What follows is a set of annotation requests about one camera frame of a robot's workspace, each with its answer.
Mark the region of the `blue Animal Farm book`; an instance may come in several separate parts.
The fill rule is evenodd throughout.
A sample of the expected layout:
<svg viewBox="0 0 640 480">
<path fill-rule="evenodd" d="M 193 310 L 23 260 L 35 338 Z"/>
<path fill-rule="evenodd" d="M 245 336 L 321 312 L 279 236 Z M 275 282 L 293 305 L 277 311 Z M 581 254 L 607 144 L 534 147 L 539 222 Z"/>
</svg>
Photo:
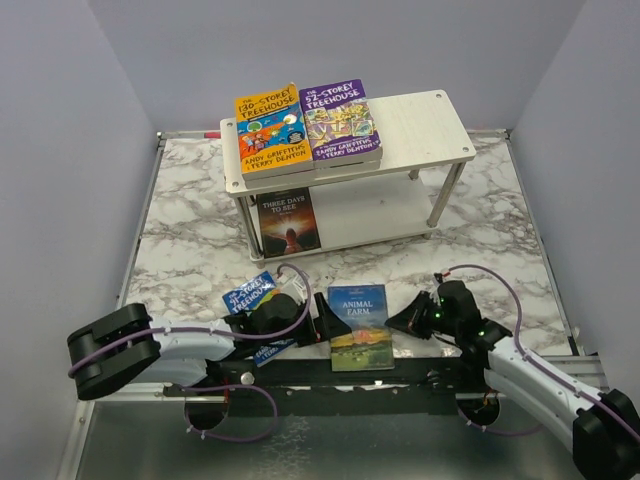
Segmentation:
<svg viewBox="0 0 640 480">
<path fill-rule="evenodd" d="M 350 328 L 330 341 L 334 372 L 390 370 L 394 367 L 388 307 L 382 284 L 331 286 L 331 311 Z"/>
</svg>

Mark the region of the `purple 117-Storey Treehouse book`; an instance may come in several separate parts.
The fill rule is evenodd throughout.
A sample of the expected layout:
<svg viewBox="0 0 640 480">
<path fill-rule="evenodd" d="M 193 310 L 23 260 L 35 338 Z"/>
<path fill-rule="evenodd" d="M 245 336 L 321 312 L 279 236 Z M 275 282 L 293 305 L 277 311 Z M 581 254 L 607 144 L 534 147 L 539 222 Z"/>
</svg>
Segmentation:
<svg viewBox="0 0 640 480">
<path fill-rule="evenodd" d="M 301 181 L 311 181 L 316 178 L 316 170 L 306 170 L 285 175 L 277 175 L 272 177 L 264 177 L 257 179 L 248 179 L 244 181 L 246 189 L 257 189 L 263 187 L 275 187 L 283 185 L 291 185 Z"/>
</svg>

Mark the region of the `Little Women floral book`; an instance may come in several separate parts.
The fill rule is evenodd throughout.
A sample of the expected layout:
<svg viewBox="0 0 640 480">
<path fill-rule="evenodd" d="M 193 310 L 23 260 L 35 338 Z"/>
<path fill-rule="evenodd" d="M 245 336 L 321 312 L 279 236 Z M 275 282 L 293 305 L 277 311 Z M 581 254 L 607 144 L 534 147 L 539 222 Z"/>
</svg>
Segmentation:
<svg viewBox="0 0 640 480">
<path fill-rule="evenodd" d="M 335 175 L 347 175 L 352 173 L 376 171 L 380 168 L 381 160 L 369 160 L 362 162 L 352 162 L 347 164 L 336 164 L 329 160 L 315 160 L 313 162 L 317 177 L 327 177 Z"/>
</svg>

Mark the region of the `yellow 130-Storey Treehouse book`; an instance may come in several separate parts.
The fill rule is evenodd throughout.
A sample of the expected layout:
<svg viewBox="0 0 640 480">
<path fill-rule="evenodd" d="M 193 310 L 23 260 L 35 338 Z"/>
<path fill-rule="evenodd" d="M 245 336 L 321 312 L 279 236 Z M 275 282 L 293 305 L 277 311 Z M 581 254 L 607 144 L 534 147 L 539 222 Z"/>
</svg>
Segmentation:
<svg viewBox="0 0 640 480">
<path fill-rule="evenodd" d="M 295 84 L 235 100 L 239 162 L 246 182 L 313 169 Z"/>
</svg>

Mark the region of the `purple 52-Storey Treehouse book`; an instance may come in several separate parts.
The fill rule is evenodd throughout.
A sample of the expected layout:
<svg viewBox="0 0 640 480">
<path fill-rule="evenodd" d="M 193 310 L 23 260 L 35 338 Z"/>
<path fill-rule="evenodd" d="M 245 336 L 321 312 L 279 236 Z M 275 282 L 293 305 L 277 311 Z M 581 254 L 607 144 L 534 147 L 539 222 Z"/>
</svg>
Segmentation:
<svg viewBox="0 0 640 480">
<path fill-rule="evenodd" d="M 382 159 L 380 135 L 360 79 L 304 88 L 299 96 L 313 162 Z"/>
</svg>

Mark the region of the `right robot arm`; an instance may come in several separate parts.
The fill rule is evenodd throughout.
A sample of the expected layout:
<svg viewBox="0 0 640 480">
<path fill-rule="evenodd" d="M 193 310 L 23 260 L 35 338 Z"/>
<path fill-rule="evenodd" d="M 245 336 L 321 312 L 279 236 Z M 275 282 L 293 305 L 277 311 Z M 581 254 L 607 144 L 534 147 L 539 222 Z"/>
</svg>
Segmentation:
<svg viewBox="0 0 640 480">
<path fill-rule="evenodd" d="M 453 338 L 461 383 L 489 387 L 527 410 L 570 451 L 586 479 L 632 479 L 639 473 L 639 414 L 618 389 L 602 391 L 525 348 L 515 334 L 484 317 L 472 292 L 445 281 L 386 322 L 416 338 Z"/>
</svg>

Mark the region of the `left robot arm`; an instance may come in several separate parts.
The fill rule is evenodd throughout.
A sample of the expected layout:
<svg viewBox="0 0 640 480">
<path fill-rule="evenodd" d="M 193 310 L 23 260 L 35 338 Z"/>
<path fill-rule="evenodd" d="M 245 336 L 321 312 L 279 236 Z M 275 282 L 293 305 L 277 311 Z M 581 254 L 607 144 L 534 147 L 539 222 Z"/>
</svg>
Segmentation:
<svg viewBox="0 0 640 480">
<path fill-rule="evenodd" d="M 310 313 L 311 302 L 316 304 L 316 317 Z M 206 395 L 221 380 L 220 369 L 210 362 L 243 359 L 281 340 L 302 347 L 351 332 L 321 293 L 304 303 L 276 293 L 253 310 L 193 324 L 153 318 L 143 304 L 133 303 L 69 335 L 68 376 L 83 401 L 143 382 L 189 385 Z"/>
</svg>

